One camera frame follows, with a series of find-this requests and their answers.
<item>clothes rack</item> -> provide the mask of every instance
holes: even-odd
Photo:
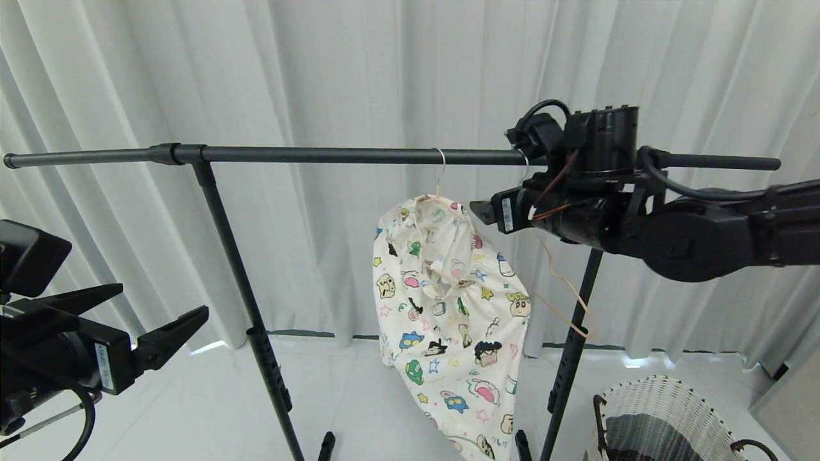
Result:
[[[516,150],[470,150],[445,149],[446,162],[449,165],[509,165],[509,166],[543,166],[543,158],[526,162]],[[375,164],[428,164],[442,163],[441,153],[437,149],[405,148],[291,148],[291,147],[212,147],[204,144],[158,144],[149,148],[132,148],[118,150],[96,150],[63,153],[9,153],[3,163],[11,169],[22,167],[43,167],[57,165],[87,165],[99,163],[155,162],[165,165],[191,165],[197,177],[203,196],[207,202],[211,218],[216,226],[222,248],[230,264],[235,283],[239,288],[245,310],[251,319],[251,327],[246,331],[253,356],[256,358],[259,372],[265,383],[267,394],[271,399],[276,417],[279,420],[288,448],[294,461],[304,461],[296,431],[288,413],[293,409],[280,366],[276,361],[273,346],[267,335],[262,314],[253,296],[248,273],[242,262],[239,247],[225,211],[225,205],[216,185],[216,178],[211,168],[212,162],[288,162],[288,163],[375,163]],[[586,265],[584,279],[581,282],[581,297],[589,301],[595,277],[603,252],[592,249]],[[572,323],[581,326],[584,310],[581,303],[576,303]],[[575,379],[578,363],[585,338],[572,328],[567,334],[562,357],[556,373],[553,389],[549,394],[548,411],[552,413],[549,430],[541,450],[540,461],[548,461],[552,455],[558,429],[561,426],[564,410],[569,400],[572,382]],[[532,456],[524,431],[515,435],[519,458],[531,461]],[[330,459],[335,446],[335,436],[328,431],[321,443],[319,461]]]

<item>white floor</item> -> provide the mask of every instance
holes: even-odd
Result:
[[[293,397],[290,413],[306,459],[315,459],[326,431],[336,434],[334,461],[453,460],[459,455],[413,403],[397,372],[381,365],[378,343],[356,340],[340,349],[334,340],[274,337]],[[536,452],[549,414],[547,396],[559,349],[522,363],[516,428]],[[687,354],[668,363],[661,354],[630,361],[619,351],[585,351],[553,459],[581,459],[594,424],[592,395],[618,382],[668,374],[693,386],[739,438],[754,438],[787,457],[749,414],[772,384],[757,367],[742,369],[734,354]],[[57,413],[72,403],[61,395],[37,409]],[[58,461],[82,427],[81,413],[55,423],[2,451],[3,461]],[[750,461],[764,460],[754,449]],[[80,461],[202,461],[289,459],[285,439],[265,393],[250,348],[177,354],[159,372],[148,372],[123,395],[103,397],[91,441]]]

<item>brown basket handle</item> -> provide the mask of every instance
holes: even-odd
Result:
[[[746,445],[752,445],[752,446],[756,446],[756,447],[760,448],[769,457],[769,459],[771,459],[772,461],[777,461],[777,456],[775,456],[772,449],[770,449],[769,447],[767,447],[763,443],[758,442],[757,440],[752,440],[752,439],[738,440],[737,442],[733,442],[729,446],[731,447],[732,451],[740,451]]]
[[[603,453],[608,450],[606,431],[604,430],[604,420],[601,419],[601,404],[607,404],[607,401],[601,395],[595,394],[592,397],[592,406],[595,408],[595,425],[598,428],[598,452]]]

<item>curtain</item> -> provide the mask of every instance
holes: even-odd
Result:
[[[639,143],[779,157],[779,171],[671,172],[688,186],[757,189],[820,177],[820,2],[0,2],[0,149],[163,142],[506,148],[532,104],[640,106]],[[270,330],[378,333],[373,228],[435,191],[437,166],[215,164]],[[444,170],[442,195],[486,199],[523,167]],[[189,167],[0,171],[0,216],[75,247],[51,292],[120,281],[89,315],[132,335],[200,304],[194,346],[244,340],[247,316]],[[530,291],[567,315],[529,231],[483,229]],[[547,237],[580,284],[588,249]],[[738,350],[777,368],[817,336],[816,267],[753,267],[685,284],[605,255],[590,306],[634,358]],[[535,303],[526,352],[567,326]]]

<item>white woven basket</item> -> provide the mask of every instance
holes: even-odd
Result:
[[[714,409],[682,381],[652,376],[613,387],[593,398],[597,427],[589,461],[743,461],[756,440],[735,441]]]

